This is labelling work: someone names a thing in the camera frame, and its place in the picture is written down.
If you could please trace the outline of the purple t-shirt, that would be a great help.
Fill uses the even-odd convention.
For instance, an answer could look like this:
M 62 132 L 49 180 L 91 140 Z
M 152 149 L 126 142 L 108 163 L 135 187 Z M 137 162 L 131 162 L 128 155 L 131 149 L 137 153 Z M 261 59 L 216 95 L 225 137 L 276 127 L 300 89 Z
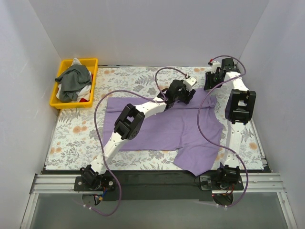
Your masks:
M 215 116 L 216 105 L 216 96 L 199 88 L 189 104 L 175 103 L 144 120 L 121 150 L 178 150 L 174 164 L 198 176 L 212 168 L 218 155 L 224 126 Z

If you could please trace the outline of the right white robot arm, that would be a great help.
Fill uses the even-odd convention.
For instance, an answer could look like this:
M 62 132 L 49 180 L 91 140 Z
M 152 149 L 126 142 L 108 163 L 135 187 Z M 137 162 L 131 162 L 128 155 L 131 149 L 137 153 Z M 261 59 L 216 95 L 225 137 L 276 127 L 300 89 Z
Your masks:
M 237 155 L 240 153 L 242 142 L 242 134 L 246 124 L 252 119 L 254 104 L 256 100 L 256 92 L 249 90 L 242 77 L 246 70 L 240 73 L 237 65 L 234 63 L 237 60 L 231 56 L 221 56 L 223 59 L 219 62 L 215 59 L 210 59 L 208 65 L 211 70 L 205 73 L 204 90 L 211 91 L 213 88 L 220 88 L 227 84 L 230 91 L 228 101 L 225 108 L 224 116 L 227 120 L 228 133 L 224 157 L 220 164 L 222 166 L 240 167 L 240 160 Z

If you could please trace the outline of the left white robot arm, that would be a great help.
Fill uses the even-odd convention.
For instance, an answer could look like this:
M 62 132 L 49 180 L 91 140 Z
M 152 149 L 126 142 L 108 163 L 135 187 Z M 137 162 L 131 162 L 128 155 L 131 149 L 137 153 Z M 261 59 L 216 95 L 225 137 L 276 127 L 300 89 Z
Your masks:
M 145 119 L 162 113 L 176 102 L 189 104 L 195 94 L 193 88 L 197 80 L 188 77 L 184 80 L 173 80 L 168 89 L 160 91 L 153 99 L 144 98 L 146 103 L 140 105 L 127 104 L 114 123 L 114 129 L 102 152 L 86 167 L 80 169 L 81 176 L 75 181 L 77 188 L 84 187 L 90 191 L 110 191 L 120 182 L 109 169 L 108 163 L 127 142 L 140 132 Z

